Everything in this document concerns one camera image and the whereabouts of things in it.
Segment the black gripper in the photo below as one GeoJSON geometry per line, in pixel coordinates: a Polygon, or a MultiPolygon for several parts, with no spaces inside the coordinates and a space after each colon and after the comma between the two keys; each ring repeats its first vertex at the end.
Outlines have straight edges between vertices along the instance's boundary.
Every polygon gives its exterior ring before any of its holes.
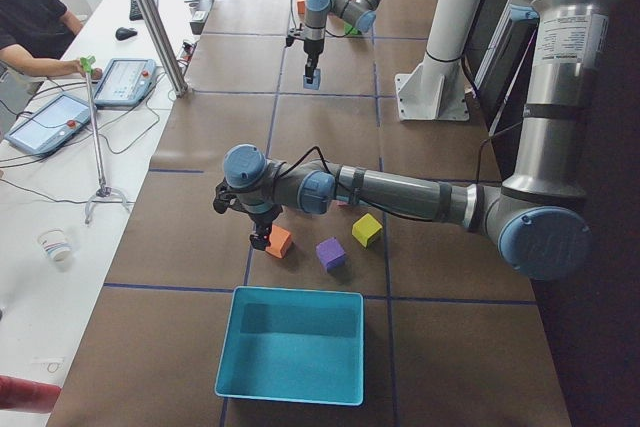
{"type": "Polygon", "coordinates": [[[265,212],[249,214],[249,217],[255,224],[255,231],[249,236],[251,246],[254,249],[265,251],[270,246],[272,225],[280,214],[280,206],[272,206],[265,212]]]}
{"type": "Polygon", "coordinates": [[[317,65],[314,66],[313,70],[313,63],[317,63],[323,53],[323,40],[305,39],[304,52],[307,54],[307,62],[304,69],[305,82],[319,85],[321,83],[321,70],[317,65]]]}

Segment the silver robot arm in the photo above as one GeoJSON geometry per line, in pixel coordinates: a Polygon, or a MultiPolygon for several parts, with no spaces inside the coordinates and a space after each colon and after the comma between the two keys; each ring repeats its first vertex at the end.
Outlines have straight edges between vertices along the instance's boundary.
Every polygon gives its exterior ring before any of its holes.
{"type": "Polygon", "coordinates": [[[366,33],[376,19],[376,10],[381,1],[305,0],[305,17],[298,35],[307,55],[302,81],[305,89],[317,90],[320,86],[321,71],[318,62],[324,51],[328,15],[334,14],[356,31],[366,33]]]}
{"type": "MultiPolygon", "coordinates": [[[[485,140],[477,150],[474,182],[467,187],[328,163],[319,147],[293,164],[267,159],[258,147],[241,144],[224,156],[224,178],[213,207],[244,213],[254,222],[254,249],[270,245],[272,223],[282,207],[324,214],[334,200],[364,204],[418,222],[457,224],[490,238],[501,257],[530,279],[552,280],[580,268],[590,250],[591,230],[580,215],[585,191],[576,180],[587,109],[598,73],[609,18],[620,0],[509,0],[492,40],[510,21],[536,24],[532,64],[522,121],[485,140]],[[480,181],[485,145],[498,141],[500,187],[480,181]]],[[[400,120],[466,120],[458,73],[481,0],[439,0],[421,63],[396,74],[400,120]]],[[[367,32],[381,0],[306,0],[301,27],[290,30],[307,54],[303,85],[320,85],[329,13],[367,32]]]]}

